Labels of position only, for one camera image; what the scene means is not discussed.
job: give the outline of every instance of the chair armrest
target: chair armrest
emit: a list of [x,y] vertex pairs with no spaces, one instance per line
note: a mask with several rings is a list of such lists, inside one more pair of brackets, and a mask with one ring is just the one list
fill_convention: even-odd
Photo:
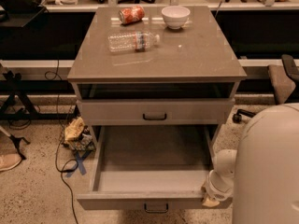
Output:
[[299,83],[299,70],[296,66],[296,63],[292,56],[290,55],[282,55],[281,60],[283,63],[284,70],[288,78],[292,81]]

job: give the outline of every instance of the floor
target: floor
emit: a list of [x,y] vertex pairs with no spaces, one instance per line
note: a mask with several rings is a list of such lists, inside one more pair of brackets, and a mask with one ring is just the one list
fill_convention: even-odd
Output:
[[[38,99],[41,112],[54,108],[50,100],[55,98]],[[60,108],[68,110],[74,103],[73,98],[65,98]],[[273,104],[270,96],[238,96],[232,114],[238,108],[259,112]],[[216,151],[223,148],[237,148],[244,126],[249,121],[243,118],[240,124],[232,123],[231,117],[221,127],[217,139]],[[64,129],[58,120],[33,120],[24,129],[17,128],[20,121],[12,126],[7,121],[0,121],[5,129],[16,137],[24,136],[31,144],[21,142],[21,152],[26,156],[16,168],[0,172],[0,219],[1,223],[15,224],[73,224],[76,223],[72,212],[72,197],[68,187],[57,171],[74,158],[73,152],[59,146],[60,136]],[[15,152],[11,141],[0,133],[0,153]],[[63,174],[64,181],[74,193],[74,210],[79,224],[140,224],[140,223],[172,223],[172,224],[229,224],[232,223],[233,205],[225,209],[175,210],[167,214],[146,214],[144,211],[86,211],[76,200],[76,195],[89,187],[90,172],[93,163],[92,153],[83,163],[86,174],[76,170],[73,174]],[[65,169],[72,168],[69,162]]]

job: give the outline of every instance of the cabinet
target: cabinet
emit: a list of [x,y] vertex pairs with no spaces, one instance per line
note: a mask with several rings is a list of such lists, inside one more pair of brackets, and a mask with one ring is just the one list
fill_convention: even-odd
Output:
[[[97,9],[68,75],[97,150],[85,209],[200,208],[213,144],[246,78],[208,7],[188,7],[179,30],[162,6],[122,26],[117,7]],[[149,30],[146,52],[110,53],[107,35]]]

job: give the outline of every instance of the person's foot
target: person's foot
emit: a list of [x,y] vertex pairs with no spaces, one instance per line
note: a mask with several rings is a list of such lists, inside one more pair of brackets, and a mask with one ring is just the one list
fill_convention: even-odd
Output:
[[17,153],[0,155],[0,171],[13,169],[20,162],[21,162],[21,157]]

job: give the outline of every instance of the drawer handle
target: drawer handle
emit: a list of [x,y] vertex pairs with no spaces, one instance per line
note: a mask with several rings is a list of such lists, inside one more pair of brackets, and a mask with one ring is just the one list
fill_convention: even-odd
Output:
[[167,114],[164,114],[162,117],[147,117],[146,114],[143,114],[143,119],[144,120],[149,120],[149,121],[153,121],[153,120],[166,120],[167,119]]
[[146,213],[150,213],[150,214],[163,214],[163,213],[167,213],[168,212],[168,203],[166,204],[166,208],[164,210],[149,210],[147,207],[147,204],[144,204],[144,210],[146,211]]

